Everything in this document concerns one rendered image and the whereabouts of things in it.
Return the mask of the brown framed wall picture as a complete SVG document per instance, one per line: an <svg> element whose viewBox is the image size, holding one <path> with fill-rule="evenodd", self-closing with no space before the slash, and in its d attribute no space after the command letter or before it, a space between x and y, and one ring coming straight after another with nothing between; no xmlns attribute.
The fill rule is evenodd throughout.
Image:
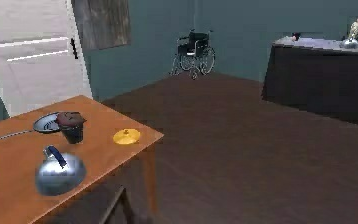
<svg viewBox="0 0 358 224"><path fill-rule="evenodd" d="M84 50L131 43L128 0L71 0L71 3Z"/></svg>

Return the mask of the dark counter with grey top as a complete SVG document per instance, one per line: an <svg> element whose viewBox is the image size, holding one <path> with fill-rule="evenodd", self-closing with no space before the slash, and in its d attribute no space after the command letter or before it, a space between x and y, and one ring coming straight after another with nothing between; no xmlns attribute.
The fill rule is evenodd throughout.
<svg viewBox="0 0 358 224"><path fill-rule="evenodd" d="M314 38L274 41L262 98L358 125L358 46Z"/></svg>

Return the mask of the black wheelchair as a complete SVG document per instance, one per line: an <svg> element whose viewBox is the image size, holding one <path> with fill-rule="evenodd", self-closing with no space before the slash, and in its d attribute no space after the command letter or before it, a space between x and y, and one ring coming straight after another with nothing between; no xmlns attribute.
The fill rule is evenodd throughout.
<svg viewBox="0 0 358 224"><path fill-rule="evenodd" d="M170 75L188 72L195 80L198 74L208 75L214 68L216 52L209 45L213 30L206 33L191 29L187 36L179 37L176 41L176 53L173 58Z"/></svg>

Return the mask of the wooden chair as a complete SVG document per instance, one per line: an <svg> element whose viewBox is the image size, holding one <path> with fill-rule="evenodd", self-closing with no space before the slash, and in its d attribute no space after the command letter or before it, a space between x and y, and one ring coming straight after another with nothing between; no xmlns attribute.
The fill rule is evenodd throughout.
<svg viewBox="0 0 358 224"><path fill-rule="evenodd" d="M110 202L110 205L105 210L104 214L100 218L98 224L109 224L111 216L115 213L116 209L121 206L123 214L125 216L127 224L134 224L135 223L135 214L131 207L127 190L126 188L121 185L118 191L115 193L113 199Z"/></svg>

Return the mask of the dark cup with brown muffin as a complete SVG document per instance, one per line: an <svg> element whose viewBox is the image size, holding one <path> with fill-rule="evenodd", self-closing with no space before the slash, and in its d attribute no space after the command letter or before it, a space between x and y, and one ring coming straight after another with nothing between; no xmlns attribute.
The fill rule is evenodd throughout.
<svg viewBox="0 0 358 224"><path fill-rule="evenodd" d="M83 140L85 122L86 119L79 112L60 112L56 118L60 131L70 144Z"/></svg>

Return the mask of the cream statuette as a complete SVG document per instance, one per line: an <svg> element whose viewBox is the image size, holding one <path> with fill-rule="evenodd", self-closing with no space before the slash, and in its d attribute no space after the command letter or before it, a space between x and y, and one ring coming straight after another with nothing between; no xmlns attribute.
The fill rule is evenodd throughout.
<svg viewBox="0 0 358 224"><path fill-rule="evenodd" d="M358 36L358 18L351 24L348 38L356 39Z"/></svg>

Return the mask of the yellow round lid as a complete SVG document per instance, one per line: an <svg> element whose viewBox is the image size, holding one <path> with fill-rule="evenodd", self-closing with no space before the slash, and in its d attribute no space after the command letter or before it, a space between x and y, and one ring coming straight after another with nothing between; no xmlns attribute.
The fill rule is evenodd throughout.
<svg viewBox="0 0 358 224"><path fill-rule="evenodd" d="M139 141L141 133L137 129L122 129L116 132L112 139L119 145L130 145Z"/></svg>

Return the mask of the orange wooden table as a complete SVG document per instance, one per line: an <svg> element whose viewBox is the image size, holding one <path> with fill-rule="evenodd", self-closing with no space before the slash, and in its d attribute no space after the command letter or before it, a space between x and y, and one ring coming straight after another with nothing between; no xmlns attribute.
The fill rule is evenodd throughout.
<svg viewBox="0 0 358 224"><path fill-rule="evenodd" d="M157 213L154 144L163 134L83 95L0 121L0 136L29 128L40 116L55 111L78 111L87 119L83 142L69 145L59 133L27 133L0 140L0 224L45 224L56 211L90 192L122 165L138 157L143 162L147 200ZM122 129L137 129L138 142L116 144L112 137ZM55 197L36 192L35 172L43 148L55 145L79 156L87 176L77 188Z"/></svg>

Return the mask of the grey frying pan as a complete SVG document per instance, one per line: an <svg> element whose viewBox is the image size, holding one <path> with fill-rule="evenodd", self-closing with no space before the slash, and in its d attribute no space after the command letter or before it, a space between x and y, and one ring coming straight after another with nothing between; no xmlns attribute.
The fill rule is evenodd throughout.
<svg viewBox="0 0 358 224"><path fill-rule="evenodd" d="M0 136L0 140L6 139L9 137L13 137L16 135L30 133L30 132L38 132L41 134L51 134L51 133L58 132L60 130L60 127L56 122L58 115L59 115L58 112L52 112L47 115L44 115L44 116L38 118L33 123L31 130L22 130L22 131L18 131L18 132L8 133L3 136Z"/></svg>

